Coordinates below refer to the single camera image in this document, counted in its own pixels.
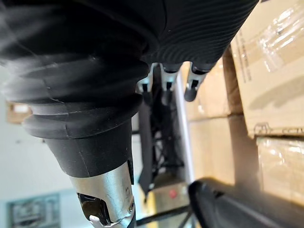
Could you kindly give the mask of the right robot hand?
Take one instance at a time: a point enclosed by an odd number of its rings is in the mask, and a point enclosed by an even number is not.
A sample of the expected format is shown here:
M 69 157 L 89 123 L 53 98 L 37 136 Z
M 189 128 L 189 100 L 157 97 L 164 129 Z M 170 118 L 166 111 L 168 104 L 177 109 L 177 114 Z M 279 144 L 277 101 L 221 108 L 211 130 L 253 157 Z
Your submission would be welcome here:
M 96 228 L 132 228 L 131 118 L 153 63 L 210 71 L 255 0 L 3 0 L 0 60 Z

